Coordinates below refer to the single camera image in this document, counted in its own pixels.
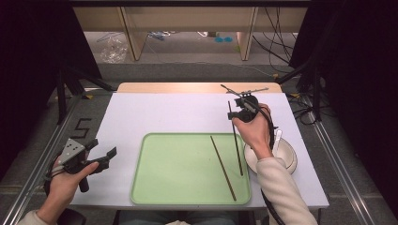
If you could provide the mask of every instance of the metal rail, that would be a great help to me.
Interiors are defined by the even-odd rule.
[[[306,104],[312,105],[308,97],[303,97],[303,100]],[[312,117],[312,119],[315,119],[312,113],[310,113],[310,117]],[[349,175],[347,169],[345,168],[345,165],[340,159],[338,152],[334,148],[334,145],[330,140],[330,137],[326,132],[322,122],[319,121],[316,122],[314,124],[314,128],[321,143],[325,148],[325,151],[328,155],[331,165],[333,166],[334,171],[337,174],[337,177],[342,183],[345,194],[348,200],[351,202],[351,205],[355,213],[357,214],[360,224],[364,225],[375,224],[374,220],[372,219],[372,216],[370,215],[366,202],[363,200],[362,196],[360,195],[360,192],[358,191],[357,187],[352,181],[351,176]]]
[[[73,96],[70,100],[67,115],[65,116],[62,123],[56,126],[54,133],[51,139],[48,141],[46,147],[44,148],[44,151],[41,154],[40,158],[38,159],[35,168],[30,173],[29,178],[23,185],[23,188],[18,197],[15,199],[13,205],[8,209],[8,213],[5,220],[3,221],[3,225],[17,224],[20,220],[24,209],[26,208],[27,204],[32,198],[33,193],[36,190],[36,187],[38,186],[38,182],[41,180],[40,178],[43,177],[45,170],[50,163],[50,159],[55,153],[56,146],[59,144],[65,128],[68,125],[69,119],[73,115],[74,109],[81,98],[82,96]]]

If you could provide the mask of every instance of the person's right hand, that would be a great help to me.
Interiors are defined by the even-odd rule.
[[[261,110],[269,117],[270,109],[268,105],[259,103]],[[269,147],[268,122],[262,113],[258,113],[254,119],[248,123],[234,117],[232,123],[237,127],[243,141],[248,144],[257,159],[273,157]]]

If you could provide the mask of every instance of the hand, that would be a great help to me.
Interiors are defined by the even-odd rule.
[[[55,224],[73,200],[80,181],[95,171],[98,166],[98,162],[93,162],[76,174],[62,172],[56,175],[50,184],[50,193],[47,200],[37,211],[38,217],[47,224]]]
[[[270,109],[268,105],[259,103],[261,110],[269,117]],[[232,123],[239,130],[243,141],[248,144],[257,159],[273,157],[272,151],[269,148],[269,129],[267,119],[262,113],[258,113],[254,119],[248,123],[241,121],[234,117]]]

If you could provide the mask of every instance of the white sweater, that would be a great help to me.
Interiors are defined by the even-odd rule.
[[[257,162],[257,178],[276,212],[286,225],[317,224],[314,216],[302,200],[299,190],[290,173],[286,170],[284,161],[278,157],[268,157]],[[176,224],[187,224],[177,221]],[[270,225],[277,222],[270,217]],[[18,225],[47,225],[37,215],[30,211]]]

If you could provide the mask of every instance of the plastic bag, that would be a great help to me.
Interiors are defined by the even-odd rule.
[[[126,59],[128,46],[115,37],[108,39],[107,47],[102,50],[100,58],[105,63],[118,64]]]

